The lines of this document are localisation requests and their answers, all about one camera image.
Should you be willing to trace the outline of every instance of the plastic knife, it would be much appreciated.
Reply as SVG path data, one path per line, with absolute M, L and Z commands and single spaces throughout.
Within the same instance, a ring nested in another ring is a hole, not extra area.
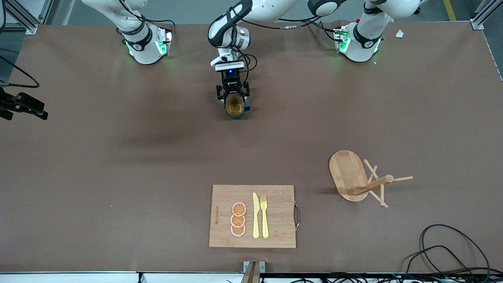
M 260 211 L 259 198 L 257 197 L 256 193 L 253 193 L 253 214 L 254 214 L 253 237 L 255 239 L 258 239 L 260 237 L 260 235 L 259 235 L 259 218 L 258 218 L 259 211 Z

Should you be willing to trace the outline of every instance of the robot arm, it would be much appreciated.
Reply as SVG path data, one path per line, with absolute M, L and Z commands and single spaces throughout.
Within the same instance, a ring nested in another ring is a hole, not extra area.
M 110 19 L 126 39 L 129 53 L 141 64 L 152 64 L 167 55 L 172 33 L 146 23 L 138 12 L 148 0 L 82 0 Z
M 249 110 L 246 99 L 249 96 L 248 82 L 241 82 L 240 70 L 246 65 L 239 58 L 250 44 L 247 28 L 241 22 L 274 22 L 284 16 L 298 0 L 240 0 L 236 5 L 211 23 L 208 41 L 218 48 L 219 56 L 211 61 L 211 66 L 222 75 L 222 85 L 217 86 L 217 99 L 224 103 L 227 113 L 239 119 Z M 307 6 L 315 17 L 323 17 L 334 12 L 344 0 L 308 0 Z M 300 26 L 286 26 L 278 29 L 293 29 Z
M 420 0 L 366 0 L 364 13 L 358 23 L 343 26 L 336 33 L 336 49 L 355 62 L 368 61 L 377 52 L 381 35 L 390 19 L 403 20 L 410 17 Z
M 249 30 L 240 27 L 247 22 L 274 22 L 284 16 L 298 0 L 241 0 L 225 14 L 211 23 L 208 40 L 219 48 L 220 56 L 211 62 L 215 66 L 221 62 L 236 61 L 239 53 L 236 47 L 246 50 L 250 43 Z M 333 13 L 343 0 L 308 0 L 308 7 L 314 16 L 323 17 Z

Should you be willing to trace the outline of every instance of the wooden peg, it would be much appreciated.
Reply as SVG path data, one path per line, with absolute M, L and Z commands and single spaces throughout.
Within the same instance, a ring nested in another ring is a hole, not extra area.
M 389 183 L 392 183 L 394 180 L 393 176 L 391 175 L 386 175 L 382 178 L 379 178 L 363 187 L 351 187 L 349 188 L 349 191 L 353 193 L 353 195 L 361 195 L 366 192 L 369 192 L 375 188 L 380 187 L 381 185 L 387 185 Z
M 407 181 L 407 180 L 412 180 L 412 179 L 414 179 L 414 177 L 413 177 L 413 176 L 410 176 L 410 177 L 403 177 L 403 178 L 396 178 L 396 179 L 394 180 L 394 182 Z
M 365 163 L 365 165 L 367 165 L 367 168 L 369 168 L 370 170 L 370 173 L 372 173 L 372 175 L 374 175 L 374 178 L 379 179 L 379 177 L 377 177 L 377 174 L 376 174 L 376 171 L 374 171 L 374 169 L 372 168 L 372 166 L 370 166 L 370 163 L 368 160 L 364 159 L 363 162 Z
M 377 165 L 376 165 L 376 166 L 374 166 L 374 172 L 376 172 L 376 171 L 377 171 Z M 374 175 L 373 175 L 373 174 L 370 174 L 369 181 L 368 181 L 367 183 L 372 182 L 372 179 L 374 179 Z M 369 193 L 370 193 L 370 194 L 371 194 L 371 195 L 372 195 L 372 196 L 373 196 L 373 197 L 374 197 L 374 198 L 375 198 L 378 202 L 381 202 L 381 198 L 380 198 L 378 195 L 376 195 L 376 193 L 375 193 L 375 192 L 373 192 L 373 191 L 369 191 Z
M 381 184 L 381 207 L 384 207 L 384 185 Z
M 374 166 L 374 173 L 375 173 L 376 171 L 377 171 L 377 165 L 376 165 L 376 166 Z M 370 183 L 370 182 L 372 182 L 372 179 L 374 179 L 374 174 L 370 174 L 369 181 L 367 182 L 367 184 L 368 184 L 368 183 Z
M 381 202 L 381 198 L 374 191 L 369 191 L 369 194 L 371 194 L 378 202 Z

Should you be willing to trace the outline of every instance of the wooden stand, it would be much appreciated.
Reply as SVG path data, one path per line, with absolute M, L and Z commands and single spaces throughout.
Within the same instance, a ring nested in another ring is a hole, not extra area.
M 259 283 L 260 281 L 260 267 L 258 261 L 250 261 L 248 268 L 244 272 L 241 283 Z
M 372 168 L 366 159 L 363 161 L 371 173 L 368 179 L 362 161 L 355 153 L 339 151 L 332 155 L 328 167 L 337 191 L 349 201 L 362 201 L 370 193 L 381 203 L 381 207 L 388 208 L 389 206 L 384 202 L 384 185 L 412 180 L 413 177 L 395 179 L 392 175 L 386 175 L 379 178 L 376 173 L 377 166 Z M 372 191 L 377 188 L 381 190 L 380 196 Z

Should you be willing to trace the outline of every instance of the bamboo cutting board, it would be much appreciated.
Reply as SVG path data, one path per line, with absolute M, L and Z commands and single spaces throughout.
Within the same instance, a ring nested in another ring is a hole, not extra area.
M 262 211 L 258 214 L 258 239 L 253 238 L 253 193 L 267 197 L 267 221 L 269 238 L 262 236 Z M 296 248 L 293 186 L 213 185 L 211 201 L 210 247 L 230 248 Z M 243 236 L 236 237 L 230 231 L 232 206 L 236 202 L 246 205 Z

